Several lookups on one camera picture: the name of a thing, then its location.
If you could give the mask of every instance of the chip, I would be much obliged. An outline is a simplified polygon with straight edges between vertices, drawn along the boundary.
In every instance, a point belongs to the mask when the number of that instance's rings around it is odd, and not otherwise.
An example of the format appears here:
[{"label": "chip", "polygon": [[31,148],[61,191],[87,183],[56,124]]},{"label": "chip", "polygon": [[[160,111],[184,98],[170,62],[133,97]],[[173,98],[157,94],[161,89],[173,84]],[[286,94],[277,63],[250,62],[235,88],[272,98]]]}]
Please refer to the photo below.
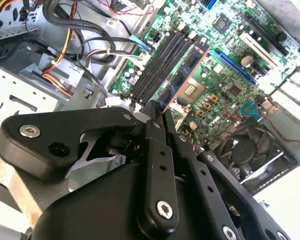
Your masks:
[{"label": "chip", "polygon": [[213,27],[219,33],[224,34],[229,29],[231,24],[232,22],[224,14],[221,14],[214,22]]},{"label": "chip", "polygon": [[197,60],[196,55],[193,55],[193,54],[192,54],[192,55],[189,57],[189,59],[186,61],[186,64],[189,66],[189,68],[192,68],[192,67],[194,66],[196,60]]},{"label": "chip", "polygon": [[175,85],[180,86],[180,84],[182,83],[182,80],[183,80],[183,74],[181,72],[180,73],[178,72],[174,79]]},{"label": "chip", "polygon": [[228,91],[229,91],[230,93],[232,93],[233,95],[238,96],[239,93],[240,93],[242,90],[241,90],[240,88],[238,88],[236,85],[232,85],[232,86],[228,89]]},{"label": "chip", "polygon": [[164,99],[164,103],[166,104],[167,102],[169,102],[170,97],[171,97],[171,90],[167,89],[167,91],[165,91],[162,95],[163,99]]}]

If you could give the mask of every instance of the blue connector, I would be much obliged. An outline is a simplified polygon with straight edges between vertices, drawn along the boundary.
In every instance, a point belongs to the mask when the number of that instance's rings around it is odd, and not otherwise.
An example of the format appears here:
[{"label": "blue connector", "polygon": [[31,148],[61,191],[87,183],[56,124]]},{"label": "blue connector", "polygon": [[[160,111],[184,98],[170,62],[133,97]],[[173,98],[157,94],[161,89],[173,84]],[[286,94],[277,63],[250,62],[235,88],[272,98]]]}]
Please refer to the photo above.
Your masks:
[{"label": "blue connector", "polygon": [[236,71],[240,76],[242,76],[244,79],[246,79],[249,83],[251,83],[253,86],[258,86],[258,81],[248,72],[246,72],[244,69],[242,69],[241,66],[236,64],[232,59],[230,59],[226,54],[223,52],[216,52],[214,50],[210,51],[211,54],[216,55],[220,60],[222,60],[224,63],[226,63],[230,68],[232,68],[234,71]]},{"label": "blue connector", "polygon": [[217,0],[211,0],[208,5],[206,6],[207,9],[211,10],[213,6],[215,5]]},{"label": "blue connector", "polygon": [[147,46],[144,42],[142,42],[141,40],[139,40],[136,36],[131,35],[130,36],[130,40],[133,40],[133,41],[137,42],[138,46],[141,49],[143,49],[144,51],[146,51],[148,54],[152,51],[152,49],[149,46]]}]

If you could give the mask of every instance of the green circuit board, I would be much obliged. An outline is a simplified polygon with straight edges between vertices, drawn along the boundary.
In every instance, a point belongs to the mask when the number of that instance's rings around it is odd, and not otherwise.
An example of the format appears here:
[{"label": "green circuit board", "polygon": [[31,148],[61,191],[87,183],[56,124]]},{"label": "green circuit board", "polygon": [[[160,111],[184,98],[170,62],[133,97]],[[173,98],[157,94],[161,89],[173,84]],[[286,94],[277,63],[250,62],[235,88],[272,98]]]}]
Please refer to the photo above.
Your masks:
[{"label": "green circuit board", "polygon": [[[167,38],[166,33],[175,31],[180,24],[184,24],[189,34],[196,33],[197,38],[206,41],[213,51],[223,52],[239,66],[242,57],[250,55],[253,56],[254,63],[265,68],[268,65],[267,62],[240,39],[242,33],[248,33],[251,30],[244,22],[242,14],[252,16],[272,36],[278,36],[283,32],[281,26],[257,2],[252,0],[217,0],[212,9],[207,9],[202,3],[190,0],[169,0],[160,10],[143,42],[155,49],[150,56],[153,58],[160,52],[160,46]],[[153,39],[158,35],[161,39],[156,43]],[[216,146],[240,124],[237,116],[242,114],[243,106],[248,105],[249,108],[253,108],[254,104],[257,106],[257,98],[267,99],[267,94],[275,90],[275,86],[280,85],[300,67],[300,46],[289,35],[281,42],[281,45],[288,51],[286,56],[269,45],[264,38],[260,38],[258,43],[279,64],[279,67],[271,69],[267,76],[258,79],[257,87],[215,54],[211,54],[203,59],[192,75],[192,79],[202,85],[204,91],[191,103],[187,103],[182,96],[178,96],[178,101],[171,109],[172,115],[179,131],[191,137],[194,143],[201,145],[209,142]],[[160,96],[177,68],[178,66],[171,72],[153,99]],[[112,93],[128,96],[135,84],[131,78],[135,81],[134,77],[137,76],[137,72],[140,72],[140,68],[129,62],[112,86]],[[210,105],[208,109],[204,107],[206,103]],[[276,107],[269,101],[265,105],[258,105],[258,111],[264,115],[270,115],[275,110]]]}]

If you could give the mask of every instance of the black plastic mechanism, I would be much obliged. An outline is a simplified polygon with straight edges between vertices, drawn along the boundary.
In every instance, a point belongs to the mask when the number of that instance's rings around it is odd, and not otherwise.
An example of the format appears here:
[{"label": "black plastic mechanism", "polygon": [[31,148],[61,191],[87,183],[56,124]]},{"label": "black plastic mechanism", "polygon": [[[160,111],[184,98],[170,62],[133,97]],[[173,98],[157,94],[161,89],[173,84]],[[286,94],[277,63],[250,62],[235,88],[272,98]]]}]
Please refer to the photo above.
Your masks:
[{"label": "black plastic mechanism", "polygon": [[[92,158],[120,153],[127,163],[57,197],[87,131],[97,139]],[[155,101],[135,116],[123,108],[13,116],[0,132],[0,173],[7,168],[30,186],[26,198],[0,174],[35,226],[31,240],[289,240],[213,152],[196,159]]]}]

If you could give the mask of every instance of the cooling fan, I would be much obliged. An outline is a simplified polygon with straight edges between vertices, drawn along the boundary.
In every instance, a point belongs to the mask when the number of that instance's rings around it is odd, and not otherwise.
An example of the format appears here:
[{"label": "cooling fan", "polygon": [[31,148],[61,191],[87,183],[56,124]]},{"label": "cooling fan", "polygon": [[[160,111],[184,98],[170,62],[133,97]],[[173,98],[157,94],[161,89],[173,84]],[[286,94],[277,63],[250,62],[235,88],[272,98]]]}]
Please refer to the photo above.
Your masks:
[{"label": "cooling fan", "polygon": [[272,134],[252,117],[214,151],[220,162],[250,192],[292,163]]}]

